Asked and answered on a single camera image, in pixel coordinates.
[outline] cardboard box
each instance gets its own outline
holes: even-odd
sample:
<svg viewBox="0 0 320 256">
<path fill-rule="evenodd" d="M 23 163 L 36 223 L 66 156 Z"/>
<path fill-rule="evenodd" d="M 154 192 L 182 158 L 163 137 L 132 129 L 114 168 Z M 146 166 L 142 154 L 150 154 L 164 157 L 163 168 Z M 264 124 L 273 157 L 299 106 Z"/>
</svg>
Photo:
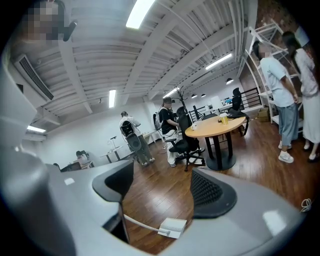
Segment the cardboard box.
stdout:
<svg viewBox="0 0 320 256">
<path fill-rule="evenodd" d="M 260 122 L 269 122 L 270 121 L 269 108 L 264 107 L 259 109 L 257 117 Z"/>
</svg>

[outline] table pedestal base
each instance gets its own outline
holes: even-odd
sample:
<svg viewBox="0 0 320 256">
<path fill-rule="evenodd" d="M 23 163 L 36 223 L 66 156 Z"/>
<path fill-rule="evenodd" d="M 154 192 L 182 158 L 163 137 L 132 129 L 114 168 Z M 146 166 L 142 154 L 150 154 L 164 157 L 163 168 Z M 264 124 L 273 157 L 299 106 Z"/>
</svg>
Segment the table pedestal base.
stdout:
<svg viewBox="0 0 320 256">
<path fill-rule="evenodd" d="M 221 163 L 222 163 L 222 167 L 219 168 L 218 167 L 218 161 L 217 161 L 217 156 L 215 153 L 213 153 L 213 157 L 214 158 L 210 158 L 209 156 L 206 159 L 206 165 L 214 171 L 224 171 L 227 170 L 229 168 L 231 168 L 232 166 L 235 165 L 236 163 L 236 156 L 232 155 L 231 157 L 229 157 L 229 154 L 227 151 L 222 150 L 221 151 Z"/>
</svg>

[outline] wooden tabletop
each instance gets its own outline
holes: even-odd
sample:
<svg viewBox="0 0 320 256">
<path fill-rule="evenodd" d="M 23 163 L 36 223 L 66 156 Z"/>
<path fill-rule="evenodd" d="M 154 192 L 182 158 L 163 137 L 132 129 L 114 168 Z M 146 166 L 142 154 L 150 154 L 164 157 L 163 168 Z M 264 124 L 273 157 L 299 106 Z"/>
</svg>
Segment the wooden tabletop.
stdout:
<svg viewBox="0 0 320 256">
<path fill-rule="evenodd" d="M 228 119 L 228 124 L 224 125 L 218 122 L 219 116 L 211 117 L 209 119 L 199 121 L 196 130 L 191 127 L 185 130 L 185 135 L 193 138 L 213 137 L 230 132 L 244 123 L 245 117 L 236 119 Z"/>
</svg>

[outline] black t-shirt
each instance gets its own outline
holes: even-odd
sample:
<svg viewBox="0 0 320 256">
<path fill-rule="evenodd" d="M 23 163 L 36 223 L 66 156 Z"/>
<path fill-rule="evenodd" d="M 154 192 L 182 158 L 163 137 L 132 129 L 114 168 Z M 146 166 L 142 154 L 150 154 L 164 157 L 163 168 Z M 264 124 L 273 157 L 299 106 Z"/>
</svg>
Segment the black t-shirt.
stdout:
<svg viewBox="0 0 320 256">
<path fill-rule="evenodd" d="M 169 109 L 163 108 L 159 112 L 159 121 L 162 122 L 162 134 L 167 134 L 170 130 L 177 130 L 177 128 L 174 125 L 169 124 L 167 120 L 174 121 L 174 114 Z"/>
</svg>

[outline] yellow cup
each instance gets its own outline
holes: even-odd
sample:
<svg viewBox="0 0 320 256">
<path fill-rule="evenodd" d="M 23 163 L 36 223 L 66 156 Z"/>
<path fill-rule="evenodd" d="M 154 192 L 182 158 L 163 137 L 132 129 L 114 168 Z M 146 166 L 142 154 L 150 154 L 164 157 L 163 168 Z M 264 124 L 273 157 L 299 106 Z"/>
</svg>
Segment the yellow cup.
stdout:
<svg viewBox="0 0 320 256">
<path fill-rule="evenodd" d="M 220 118 L 221 118 L 221 121 L 222 121 L 222 124 L 223 125 L 227 125 L 228 124 L 228 117 L 227 117 L 227 114 L 226 113 L 222 113 L 220 115 Z"/>
</svg>

